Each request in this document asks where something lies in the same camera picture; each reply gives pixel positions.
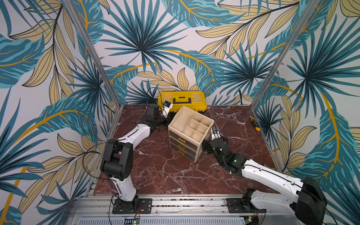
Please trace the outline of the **beige drawer organizer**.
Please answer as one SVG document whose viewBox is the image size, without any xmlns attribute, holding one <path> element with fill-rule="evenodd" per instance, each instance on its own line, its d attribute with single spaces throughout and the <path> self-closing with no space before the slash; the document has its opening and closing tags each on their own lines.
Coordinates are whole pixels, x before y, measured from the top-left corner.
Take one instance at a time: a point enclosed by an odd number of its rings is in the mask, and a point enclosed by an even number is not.
<svg viewBox="0 0 360 225">
<path fill-rule="evenodd" d="M 171 149 L 196 163 L 203 152 L 203 141 L 211 139 L 213 125 L 213 119 L 186 106 L 182 107 L 168 125 Z"/>
</svg>

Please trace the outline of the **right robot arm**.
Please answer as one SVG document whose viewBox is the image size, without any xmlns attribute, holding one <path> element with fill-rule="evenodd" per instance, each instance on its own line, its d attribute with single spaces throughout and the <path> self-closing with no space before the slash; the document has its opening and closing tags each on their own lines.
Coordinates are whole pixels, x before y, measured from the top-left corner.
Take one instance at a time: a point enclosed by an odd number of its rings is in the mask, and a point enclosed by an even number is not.
<svg viewBox="0 0 360 225">
<path fill-rule="evenodd" d="M 230 174 L 254 180 L 280 193 L 278 200 L 254 191 L 250 202 L 257 209 L 279 209 L 294 215 L 306 225 L 322 225 L 327 199 L 319 184 L 310 177 L 291 177 L 269 169 L 241 154 L 230 151 L 223 137 L 203 141 L 203 151 L 212 154 L 218 164 Z"/>
</svg>

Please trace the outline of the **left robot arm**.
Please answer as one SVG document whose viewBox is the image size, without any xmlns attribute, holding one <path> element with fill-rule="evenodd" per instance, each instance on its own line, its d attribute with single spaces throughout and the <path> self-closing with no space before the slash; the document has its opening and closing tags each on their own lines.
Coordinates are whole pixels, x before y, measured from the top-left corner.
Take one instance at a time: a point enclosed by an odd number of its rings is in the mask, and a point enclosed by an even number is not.
<svg viewBox="0 0 360 225">
<path fill-rule="evenodd" d="M 149 137 L 156 128 L 168 122 L 173 104 L 165 101 L 162 106 L 149 104 L 146 114 L 135 128 L 125 136 L 107 141 L 100 170 L 113 182 L 118 192 L 116 205 L 122 212 L 135 212 L 139 207 L 138 192 L 130 174 L 133 168 L 133 150 Z"/>
</svg>

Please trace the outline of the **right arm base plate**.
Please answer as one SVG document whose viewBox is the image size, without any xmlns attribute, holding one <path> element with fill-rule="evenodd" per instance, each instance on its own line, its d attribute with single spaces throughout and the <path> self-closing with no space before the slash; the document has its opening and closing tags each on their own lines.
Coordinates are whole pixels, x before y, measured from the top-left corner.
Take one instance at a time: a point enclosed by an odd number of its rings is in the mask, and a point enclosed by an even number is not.
<svg viewBox="0 0 360 225">
<path fill-rule="evenodd" d="M 266 209 L 258 209 L 250 200 L 243 198 L 227 198 L 225 200 L 225 205 L 227 206 L 229 213 L 257 214 L 266 212 Z"/>
</svg>

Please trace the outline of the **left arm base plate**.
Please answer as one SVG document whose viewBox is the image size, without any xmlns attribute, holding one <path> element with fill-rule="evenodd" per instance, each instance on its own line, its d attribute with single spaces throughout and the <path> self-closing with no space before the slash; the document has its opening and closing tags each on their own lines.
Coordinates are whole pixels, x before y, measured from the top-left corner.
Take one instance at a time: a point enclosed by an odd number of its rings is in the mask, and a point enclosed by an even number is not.
<svg viewBox="0 0 360 225">
<path fill-rule="evenodd" d="M 152 199 L 151 198 L 135 198 L 131 202 L 127 202 L 121 199 L 116 199 L 112 214 L 151 214 L 152 211 Z"/>
</svg>

